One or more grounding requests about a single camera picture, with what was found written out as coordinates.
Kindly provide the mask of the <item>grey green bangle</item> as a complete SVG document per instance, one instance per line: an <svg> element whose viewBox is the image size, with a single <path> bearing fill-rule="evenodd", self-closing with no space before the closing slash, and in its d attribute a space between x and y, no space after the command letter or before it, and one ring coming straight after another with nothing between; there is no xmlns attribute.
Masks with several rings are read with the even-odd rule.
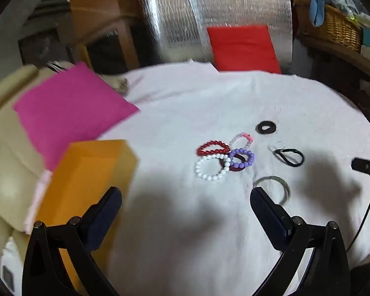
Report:
<svg viewBox="0 0 370 296"><path fill-rule="evenodd" d="M281 200L278 202L279 205L285 206L291 196L290 187L288 183L278 176L263 176L253 182L253 187L256 188L260 185L267 185L269 193L272 193L274 189L281 187Z"/></svg>

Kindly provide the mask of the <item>thick black hair scrunchie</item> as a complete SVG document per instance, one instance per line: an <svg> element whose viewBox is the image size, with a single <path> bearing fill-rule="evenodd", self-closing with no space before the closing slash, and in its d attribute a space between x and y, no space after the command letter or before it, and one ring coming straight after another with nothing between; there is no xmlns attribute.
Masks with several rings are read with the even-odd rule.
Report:
<svg viewBox="0 0 370 296"><path fill-rule="evenodd" d="M277 130L277 126L272 121L262 121L256 126L256 131L259 134L274 134Z"/></svg>

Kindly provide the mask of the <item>cream leather sofa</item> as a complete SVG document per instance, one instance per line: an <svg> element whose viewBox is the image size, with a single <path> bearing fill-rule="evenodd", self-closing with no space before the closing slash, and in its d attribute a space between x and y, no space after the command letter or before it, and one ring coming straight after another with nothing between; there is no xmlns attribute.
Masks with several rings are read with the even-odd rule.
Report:
<svg viewBox="0 0 370 296"><path fill-rule="evenodd" d="M14 105L52 75L52 69L26 65L0 81L0 284L10 295L50 295L42 277L31 277L25 258L32 231L28 213L51 176Z"/></svg>

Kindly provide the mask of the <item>orange cardboard tray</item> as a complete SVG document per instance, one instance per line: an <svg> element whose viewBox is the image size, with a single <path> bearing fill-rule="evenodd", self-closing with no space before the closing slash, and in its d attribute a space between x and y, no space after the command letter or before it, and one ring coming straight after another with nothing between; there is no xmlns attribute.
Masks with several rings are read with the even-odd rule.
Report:
<svg viewBox="0 0 370 296"><path fill-rule="evenodd" d="M121 191L123 205L136 167L137 157L125 140L72 143L53 172L36 222L55 226L67 223L72 217L82 217L112 186ZM119 212L101 246L91 253L100 270L110 257L118 225ZM86 292L68 252L65 249L59 252L76 291Z"/></svg>

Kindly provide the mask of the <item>wicker basket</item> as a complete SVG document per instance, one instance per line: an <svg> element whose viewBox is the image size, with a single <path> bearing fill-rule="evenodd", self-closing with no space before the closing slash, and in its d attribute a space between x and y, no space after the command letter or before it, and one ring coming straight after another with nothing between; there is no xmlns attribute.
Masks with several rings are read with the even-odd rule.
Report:
<svg viewBox="0 0 370 296"><path fill-rule="evenodd" d="M309 19L309 4L294 3L299 23L298 33L321 41L347 47L359 52L362 44L362 29L349 20L338 9L326 5L323 23L319 27L313 26Z"/></svg>

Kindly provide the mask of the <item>magenta cushion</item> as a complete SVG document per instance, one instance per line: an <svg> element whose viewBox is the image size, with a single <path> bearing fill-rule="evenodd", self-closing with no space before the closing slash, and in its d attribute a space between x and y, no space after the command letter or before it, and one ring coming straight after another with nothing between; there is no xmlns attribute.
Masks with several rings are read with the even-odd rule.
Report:
<svg viewBox="0 0 370 296"><path fill-rule="evenodd" d="M139 111L82 62L31 88L14 110L49 171L70 143L94 140Z"/></svg>

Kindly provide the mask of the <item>red cushion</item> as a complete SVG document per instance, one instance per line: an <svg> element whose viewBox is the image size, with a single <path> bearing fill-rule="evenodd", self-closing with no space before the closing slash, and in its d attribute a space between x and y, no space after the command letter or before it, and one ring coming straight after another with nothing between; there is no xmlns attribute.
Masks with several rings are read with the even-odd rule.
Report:
<svg viewBox="0 0 370 296"><path fill-rule="evenodd" d="M281 72L267 25L216 26L207 32L218 71Z"/></svg>

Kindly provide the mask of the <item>blue cloth in basket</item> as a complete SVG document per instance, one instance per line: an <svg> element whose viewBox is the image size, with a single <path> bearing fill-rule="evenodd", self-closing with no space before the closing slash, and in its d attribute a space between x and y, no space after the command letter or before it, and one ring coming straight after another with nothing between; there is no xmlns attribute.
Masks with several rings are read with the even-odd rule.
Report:
<svg viewBox="0 0 370 296"><path fill-rule="evenodd" d="M331 0L310 0L309 20L313 27L320 27L325 19L325 4Z"/></svg>

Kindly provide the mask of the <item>silver foil insulation panel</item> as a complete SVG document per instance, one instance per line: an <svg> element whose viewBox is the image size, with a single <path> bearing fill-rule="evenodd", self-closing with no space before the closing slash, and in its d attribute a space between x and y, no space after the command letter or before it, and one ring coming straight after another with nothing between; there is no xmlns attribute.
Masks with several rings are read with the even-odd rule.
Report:
<svg viewBox="0 0 370 296"><path fill-rule="evenodd" d="M265 24L281 70L291 69L291 0L143 0L143 11L159 63L212 62L208 27Z"/></svg>

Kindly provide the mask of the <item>wooden cabinet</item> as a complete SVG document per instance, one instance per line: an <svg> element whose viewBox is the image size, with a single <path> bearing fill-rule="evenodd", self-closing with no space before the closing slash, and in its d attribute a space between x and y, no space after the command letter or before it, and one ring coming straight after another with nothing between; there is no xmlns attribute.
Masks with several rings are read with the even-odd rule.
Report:
<svg viewBox="0 0 370 296"><path fill-rule="evenodd" d="M91 67L87 44L115 31L126 67L130 70L140 67L131 36L131 26L142 17L139 0L69 0L69 4L75 30L72 45L81 61Z"/></svg>

